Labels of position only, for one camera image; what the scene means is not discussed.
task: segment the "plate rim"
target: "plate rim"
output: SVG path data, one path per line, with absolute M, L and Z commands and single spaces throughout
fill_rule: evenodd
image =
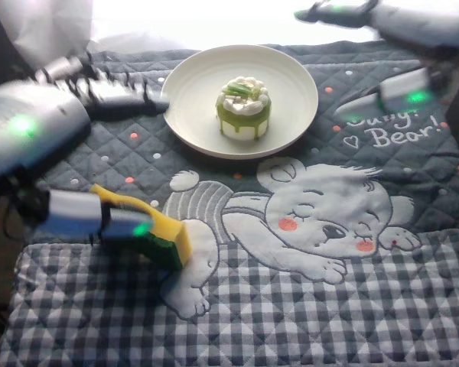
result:
M 252 160 L 252 159 L 258 159 L 258 158 L 263 158 L 263 157 L 268 157 L 269 155 L 272 155 L 272 154 L 275 154 L 275 153 L 278 153 L 286 148 L 288 148 L 289 146 L 293 145 L 297 140 L 299 140 L 299 138 L 301 138 L 305 133 L 306 131 L 310 128 L 311 124 L 314 122 L 314 120 L 316 119 L 316 115 L 317 115 L 317 110 L 318 110 L 318 104 L 319 104 L 319 101 L 320 101 L 320 96 L 319 96 L 319 92 L 318 92 L 318 89 L 317 89 L 317 85 L 316 85 L 316 82 L 314 81 L 313 79 L 313 76 L 306 70 L 306 68 L 304 67 L 303 64 L 301 64 L 299 61 L 297 61 L 295 58 L 293 58 L 292 56 L 290 55 L 287 55 L 286 53 L 280 51 L 280 50 L 276 50 L 275 48 L 271 48 L 269 46 L 265 46 L 265 45 L 260 45 L 260 44 L 227 44 L 227 45 L 223 45 L 223 46 L 218 46 L 218 47 L 212 47 L 212 48 L 209 48 L 207 50 L 200 50 L 198 52 L 196 52 L 194 55 L 191 55 L 189 56 L 187 59 L 183 60 L 181 63 L 179 63 L 169 74 L 168 76 L 166 76 L 165 78 L 165 81 L 163 83 L 163 86 L 161 88 L 161 94 L 164 95 L 166 94 L 166 90 L 165 90 L 165 85 L 166 85 L 166 82 L 169 80 L 169 78 L 173 75 L 174 71 L 181 67 L 183 64 L 187 63 L 189 60 L 193 59 L 194 57 L 198 57 L 200 54 L 205 54 L 207 52 L 214 52 L 215 50 L 221 50 L 221 49 L 231 49 L 231 48 L 234 48 L 234 47 L 244 47 L 244 48 L 260 48 L 260 49 L 266 49 L 266 50 L 270 50 L 270 51 L 273 51 L 273 52 L 277 52 L 281 55 L 284 55 L 287 59 L 289 59 L 292 63 L 296 64 L 297 66 L 299 66 L 304 72 L 306 72 L 306 74 L 308 75 L 308 78 L 309 78 L 309 81 L 311 82 L 311 85 L 314 89 L 314 91 L 316 92 L 316 96 L 317 96 L 317 103 L 316 103 L 316 107 L 313 109 L 312 111 L 312 118 L 309 122 L 309 124 L 303 129 L 303 132 L 301 134 L 299 134 L 295 139 L 291 140 L 290 142 L 284 144 L 284 145 L 279 145 L 279 147 L 277 148 L 273 148 L 273 149 L 270 149 L 270 150 L 266 150 L 266 151 L 257 151 L 257 152 L 252 152 L 252 153 L 220 153 L 218 151 L 212 151 L 210 149 L 206 149 L 206 148 L 202 148 L 202 147 L 199 147 L 193 143 L 190 143 L 187 139 L 183 138 L 181 135 L 179 135 L 175 129 L 171 126 L 171 123 L 168 121 L 167 119 L 167 112 L 163 114 L 163 118 L 165 120 L 165 122 L 167 123 L 168 127 L 170 128 L 170 130 L 180 139 L 182 140 L 183 143 L 185 143 L 186 145 L 188 145 L 189 147 L 193 148 L 194 150 L 196 151 L 199 151 L 200 153 L 203 153 L 205 155 L 209 155 L 211 157 L 215 157 L 215 158 L 222 158 L 222 159 L 228 159 L 228 160 L 232 160 L 232 161 L 247 161 L 247 160 Z

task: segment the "black and white checkered fabric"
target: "black and white checkered fabric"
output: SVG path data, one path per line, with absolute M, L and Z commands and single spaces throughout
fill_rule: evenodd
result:
M 142 257 L 31 245 L 0 366 L 459 365 L 459 230 L 420 237 L 413 253 L 350 261 L 334 286 L 222 247 L 211 310 L 188 322 L 160 302 L 164 274 Z

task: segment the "quilted fabric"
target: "quilted fabric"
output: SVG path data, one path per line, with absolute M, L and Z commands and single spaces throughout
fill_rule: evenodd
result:
M 418 61 L 383 43 L 271 47 L 303 63 L 320 93 L 309 131 L 278 157 L 208 158 L 181 143 L 163 119 L 141 117 L 95 124 L 88 141 L 40 182 L 67 190 L 98 183 L 188 219 L 200 228 L 197 235 L 213 233 L 194 243 L 194 259 L 207 261 L 194 260 L 180 276 L 165 274 L 137 255 L 113 258 L 97 245 L 41 245 L 59 239 L 37 234 L 37 245 L 18 260 L 0 365 L 459 362 L 459 150 L 441 107 L 348 123 L 332 117 L 350 90 L 375 85 Z M 160 89 L 194 53 L 102 53 L 93 60 L 114 77 L 123 80 L 127 72 Z M 364 206 L 358 214 L 368 213 L 369 222 L 359 224 L 373 232 L 356 231 L 360 242 L 346 250 L 317 240 L 311 253 L 327 247 L 325 255 L 311 255 L 319 262 L 308 268 L 323 271 L 319 275 L 283 267 L 285 256 L 259 252 L 257 242 L 271 246 L 272 240 L 253 241 L 245 230 L 246 222 L 255 223 L 255 231 L 270 228 L 270 206 L 290 203 L 287 183 L 300 190 L 296 182 L 304 179 L 322 185 L 325 198 L 334 190 L 330 195 L 350 192 L 352 200 L 334 203 L 336 218 L 326 218 L 328 224 L 308 240 L 324 233 L 325 244 L 338 244 L 352 232 L 338 218 L 354 205 Z M 368 207 L 372 195 L 380 197 L 375 212 Z M 282 236 L 296 230 L 301 217 L 295 210 L 285 214 L 294 213 L 294 219 L 268 231 L 269 238 L 280 229 Z M 378 229 L 371 224 L 374 216 Z M 295 251 L 292 237 L 282 240 L 283 251 Z M 297 263 L 311 258 L 302 251 Z M 184 287 L 186 273 L 199 270 L 204 276 Z M 170 284 L 180 286 L 180 293 L 167 291 Z

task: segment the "bear's face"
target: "bear's face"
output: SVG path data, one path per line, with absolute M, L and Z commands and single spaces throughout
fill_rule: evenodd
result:
M 392 215 L 388 193 L 369 179 L 373 172 L 297 162 L 259 172 L 261 184 L 273 192 L 265 211 L 269 228 L 303 252 L 371 256 Z

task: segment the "checkered fabric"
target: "checkered fabric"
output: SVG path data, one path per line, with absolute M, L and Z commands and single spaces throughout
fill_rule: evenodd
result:
M 413 253 L 349 261 L 312 283 L 221 248 L 211 310 L 189 321 L 158 298 L 145 258 L 85 245 L 30 245 L 18 259 L 0 366 L 459 365 L 459 230 Z
M 159 296 L 168 274 L 148 259 L 112 257 L 97 245 L 59 244 L 38 233 L 16 266 L 0 366 L 459 365 L 459 150 L 441 107 L 412 112 L 404 133 L 422 136 L 379 148 L 364 126 L 333 120 L 349 91 L 418 61 L 384 43 L 272 47 L 303 63 L 320 93 L 310 129 L 279 156 L 306 167 L 381 169 L 377 180 L 388 195 L 414 202 L 405 229 L 424 233 L 422 246 L 347 259 L 344 281 L 330 285 L 267 268 L 221 233 L 219 266 L 203 287 L 210 310 L 182 320 Z M 93 56 L 93 66 L 121 80 L 130 72 L 159 90 L 194 53 L 105 52 Z M 364 124 L 392 138 L 408 122 L 386 120 Z M 256 179 L 259 163 L 221 164 L 181 143 L 163 119 L 138 118 L 95 124 L 86 143 L 39 184 L 86 191 L 98 183 L 160 209 L 179 171 L 224 185 L 233 199 L 243 192 L 269 197 Z

